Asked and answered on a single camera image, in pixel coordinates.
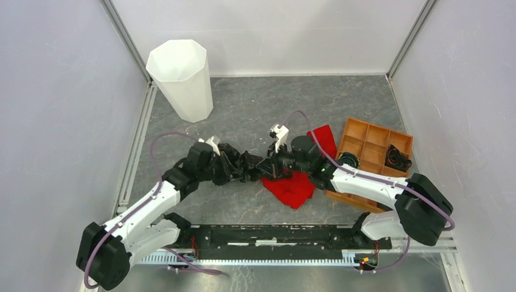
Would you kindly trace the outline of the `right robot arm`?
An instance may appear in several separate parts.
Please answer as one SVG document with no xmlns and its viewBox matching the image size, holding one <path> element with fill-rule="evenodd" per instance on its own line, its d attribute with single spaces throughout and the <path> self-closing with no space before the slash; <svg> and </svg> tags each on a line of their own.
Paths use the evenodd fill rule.
<svg viewBox="0 0 516 292">
<path fill-rule="evenodd" d="M 396 235 L 434 246 L 455 226 L 452 204 L 425 175 L 391 177 L 357 169 L 334 160 L 310 136 L 294 138 L 290 147 L 273 143 L 256 167 L 271 179 L 305 173 L 318 189 L 359 195 L 388 207 L 387 212 L 366 215 L 352 230 L 352 242 L 359 248 Z"/>
</svg>

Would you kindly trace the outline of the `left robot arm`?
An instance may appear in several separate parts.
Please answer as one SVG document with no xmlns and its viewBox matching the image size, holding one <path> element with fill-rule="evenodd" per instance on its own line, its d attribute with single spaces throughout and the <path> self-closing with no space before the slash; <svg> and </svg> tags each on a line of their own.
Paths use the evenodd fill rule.
<svg viewBox="0 0 516 292">
<path fill-rule="evenodd" d="M 83 271 L 84 286 L 112 290 L 145 256 L 170 244 L 187 246 L 191 240 L 188 228 L 169 219 L 155 220 L 196 191 L 200 183 L 229 182 L 233 174 L 226 165 L 231 153 L 228 144 L 200 139 L 137 203 L 103 224 L 87 225 L 75 262 Z"/>
</svg>

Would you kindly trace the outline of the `black plastic trash bag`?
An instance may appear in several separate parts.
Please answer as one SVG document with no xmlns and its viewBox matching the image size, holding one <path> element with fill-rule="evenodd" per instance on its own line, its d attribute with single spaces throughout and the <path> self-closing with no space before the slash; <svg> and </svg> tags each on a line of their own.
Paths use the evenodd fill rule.
<svg viewBox="0 0 516 292">
<path fill-rule="evenodd" d="M 261 179 L 261 173 L 255 168 L 255 165 L 260 162 L 263 157 L 252 155 L 249 151 L 244 151 L 241 154 L 240 163 L 242 168 L 242 178 L 239 181 L 241 183 L 247 182 L 256 182 Z"/>
</svg>

